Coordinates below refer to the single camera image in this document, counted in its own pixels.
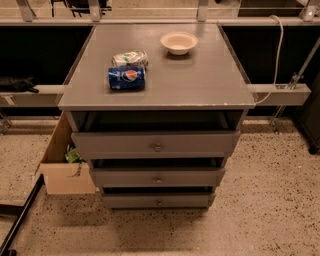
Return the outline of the grey drawer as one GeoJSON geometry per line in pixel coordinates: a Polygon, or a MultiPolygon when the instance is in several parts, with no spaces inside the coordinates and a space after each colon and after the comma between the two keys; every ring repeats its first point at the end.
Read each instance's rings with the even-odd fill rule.
{"type": "Polygon", "coordinates": [[[207,208],[214,198],[214,193],[105,195],[103,201],[108,208],[207,208]]]}
{"type": "Polygon", "coordinates": [[[215,186],[224,168],[94,168],[90,175],[98,187],[196,187],[215,186]]]}
{"type": "Polygon", "coordinates": [[[239,131],[78,132],[71,135],[86,160],[228,157],[239,137],[239,131]]]}

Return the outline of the grey drawer cabinet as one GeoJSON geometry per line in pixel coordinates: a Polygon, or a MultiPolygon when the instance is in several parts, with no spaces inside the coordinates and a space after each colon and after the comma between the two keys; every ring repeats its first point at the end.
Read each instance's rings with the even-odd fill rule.
{"type": "MultiPolygon", "coordinates": [[[[106,24],[92,31],[59,102],[72,134],[78,132],[240,132],[254,99],[214,24],[106,24]],[[173,55],[163,35],[186,32],[198,44],[173,55]],[[112,90],[107,73],[114,55],[141,49],[149,65],[140,90],[112,90]]],[[[86,160],[94,168],[224,168],[230,157],[86,160]]],[[[105,195],[214,193],[219,186],[98,187],[105,195]]]]}

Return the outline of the grey top drawer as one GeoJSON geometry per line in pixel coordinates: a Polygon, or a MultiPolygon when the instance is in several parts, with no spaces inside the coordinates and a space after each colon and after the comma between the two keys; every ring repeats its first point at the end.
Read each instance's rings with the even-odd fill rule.
{"type": "Polygon", "coordinates": [[[86,160],[228,157],[239,137],[239,131],[78,132],[71,135],[86,160]]]}

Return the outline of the grey bottom drawer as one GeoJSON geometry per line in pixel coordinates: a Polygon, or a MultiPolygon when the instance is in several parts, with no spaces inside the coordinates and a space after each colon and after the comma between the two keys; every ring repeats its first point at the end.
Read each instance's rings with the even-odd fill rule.
{"type": "Polygon", "coordinates": [[[214,193],[105,195],[103,201],[108,208],[207,208],[214,198],[214,193]]]}

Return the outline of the blue pepsi can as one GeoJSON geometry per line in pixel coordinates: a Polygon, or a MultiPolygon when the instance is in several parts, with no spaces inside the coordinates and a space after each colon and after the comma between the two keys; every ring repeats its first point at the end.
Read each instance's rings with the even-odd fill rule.
{"type": "Polygon", "coordinates": [[[108,82],[112,90],[142,88],[145,86],[145,69],[137,66],[109,68],[108,82]]]}

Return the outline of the crushed green white can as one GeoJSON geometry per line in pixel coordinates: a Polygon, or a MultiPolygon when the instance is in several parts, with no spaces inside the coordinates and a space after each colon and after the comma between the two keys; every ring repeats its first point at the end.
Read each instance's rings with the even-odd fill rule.
{"type": "Polygon", "coordinates": [[[135,50],[116,54],[112,57],[112,64],[115,67],[121,66],[147,66],[148,55],[145,51],[135,50]]]}

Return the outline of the white paper bowl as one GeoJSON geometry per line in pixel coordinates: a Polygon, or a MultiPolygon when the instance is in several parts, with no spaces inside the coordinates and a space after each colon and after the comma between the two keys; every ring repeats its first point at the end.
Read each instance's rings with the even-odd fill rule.
{"type": "Polygon", "coordinates": [[[185,55],[198,44],[198,39],[186,32],[170,32],[160,39],[161,44],[173,55],[185,55]]]}

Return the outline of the green packet in box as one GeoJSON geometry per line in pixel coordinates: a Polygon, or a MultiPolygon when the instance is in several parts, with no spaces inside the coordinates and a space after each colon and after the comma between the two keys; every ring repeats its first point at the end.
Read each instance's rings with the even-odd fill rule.
{"type": "Polygon", "coordinates": [[[74,147],[67,149],[65,159],[68,163],[81,163],[83,161],[83,158],[80,156],[78,150],[74,147]]]}

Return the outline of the cardboard box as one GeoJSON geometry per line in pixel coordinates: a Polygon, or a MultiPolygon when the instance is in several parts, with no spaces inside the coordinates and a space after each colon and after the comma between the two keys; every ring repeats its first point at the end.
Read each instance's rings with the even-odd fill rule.
{"type": "Polygon", "coordinates": [[[49,195],[79,195],[96,192],[88,165],[69,163],[65,158],[67,147],[72,144],[71,134],[72,129],[67,117],[62,113],[39,166],[49,195]]]}

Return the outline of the black metal floor bar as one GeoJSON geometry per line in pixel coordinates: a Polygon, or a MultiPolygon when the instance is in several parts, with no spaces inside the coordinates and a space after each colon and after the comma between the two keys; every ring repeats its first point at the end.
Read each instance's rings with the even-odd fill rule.
{"type": "Polygon", "coordinates": [[[43,175],[40,175],[35,185],[33,186],[33,189],[31,190],[29,196],[27,197],[25,203],[22,206],[0,204],[1,216],[14,217],[13,224],[0,246],[0,256],[16,256],[16,251],[10,248],[11,243],[13,242],[16,234],[18,233],[25,217],[29,212],[29,209],[31,208],[33,202],[35,201],[43,185],[44,185],[44,177],[43,175]]]}

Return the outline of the grey horizontal rail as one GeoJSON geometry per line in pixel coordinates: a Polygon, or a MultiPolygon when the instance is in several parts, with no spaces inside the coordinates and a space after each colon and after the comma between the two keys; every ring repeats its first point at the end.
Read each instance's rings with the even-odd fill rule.
{"type": "MultiPolygon", "coordinates": [[[[56,107],[66,85],[39,85],[38,93],[1,92],[0,107],[56,107]]],[[[301,106],[311,90],[306,84],[297,84],[290,89],[286,84],[248,84],[247,88],[260,106],[301,106]]]]}

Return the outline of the black object on rail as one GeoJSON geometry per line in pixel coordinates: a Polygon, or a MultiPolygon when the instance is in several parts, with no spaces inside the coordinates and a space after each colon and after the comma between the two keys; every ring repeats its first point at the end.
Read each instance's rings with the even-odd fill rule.
{"type": "Polygon", "coordinates": [[[32,80],[32,77],[0,77],[0,91],[38,93],[39,90],[35,88],[32,80]]]}

